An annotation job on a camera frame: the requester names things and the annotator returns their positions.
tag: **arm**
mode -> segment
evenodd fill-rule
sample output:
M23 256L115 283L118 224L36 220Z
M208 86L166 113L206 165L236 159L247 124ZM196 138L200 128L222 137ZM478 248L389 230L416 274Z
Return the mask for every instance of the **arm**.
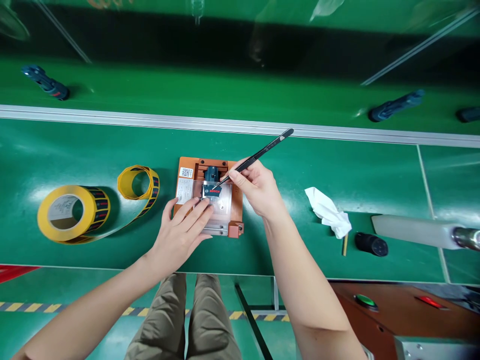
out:
M260 161L231 180L263 218L273 270L304 360L365 359L340 302L300 237L270 170Z
M171 219L178 199L170 200L156 241L132 266L82 296L42 328L13 360L85 359L128 306L176 271L210 235L200 234L213 209L208 199L187 201Z

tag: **person's left hand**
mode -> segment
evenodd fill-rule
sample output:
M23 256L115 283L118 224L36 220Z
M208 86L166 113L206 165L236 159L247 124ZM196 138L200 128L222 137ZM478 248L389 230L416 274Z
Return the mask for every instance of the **person's left hand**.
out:
M199 198L194 197L183 204L171 218L172 209L178 200L174 198L167 202L156 241L145 254L160 278L177 271L203 240L212 238L211 235L200 234L214 212L209 206L209 199L199 202Z

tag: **tape core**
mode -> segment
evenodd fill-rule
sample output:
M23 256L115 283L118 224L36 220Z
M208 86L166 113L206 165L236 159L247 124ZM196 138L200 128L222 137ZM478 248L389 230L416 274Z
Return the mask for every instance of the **tape core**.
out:
M48 208L47 218L50 224L60 231L73 229L84 216L83 213L80 219L75 219L73 216L77 201L81 202L82 207L84 206L82 199L73 194L65 194L57 198Z

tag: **black metal frame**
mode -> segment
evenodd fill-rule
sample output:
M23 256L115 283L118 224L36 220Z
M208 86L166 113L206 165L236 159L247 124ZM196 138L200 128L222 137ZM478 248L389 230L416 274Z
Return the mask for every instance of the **black metal frame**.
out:
M236 294L240 299L241 306L243 308L243 311L245 312L248 322L250 323L251 330L253 332L253 335L255 336L256 342L258 343L258 347L263 357L265 358L265 360L274 360L274 358L272 357L272 354L270 354L270 350L267 346L267 343L265 342L264 337L260 332L259 326L255 321L255 318L252 314L252 309L247 303L247 299L245 299L244 293L242 292L242 289L240 288L240 285L238 283L235 284L235 290L236 290Z

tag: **orange fixture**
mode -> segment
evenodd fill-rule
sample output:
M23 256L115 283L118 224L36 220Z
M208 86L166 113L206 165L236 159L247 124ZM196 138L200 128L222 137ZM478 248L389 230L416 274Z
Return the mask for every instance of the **orange fixture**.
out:
M222 177L235 163L236 161L182 156L178 165L176 184L176 195L179 197L179 201L173 208L173 214L175 215L187 200L202 197L202 185L205 181L204 172L207 171L208 167L217 167L220 177ZM223 212L215 210L204 232L238 239L244 233L244 223L242 221L243 193L234 184L223 184L221 187L224 195L229 194L227 202L231 206L226 206Z

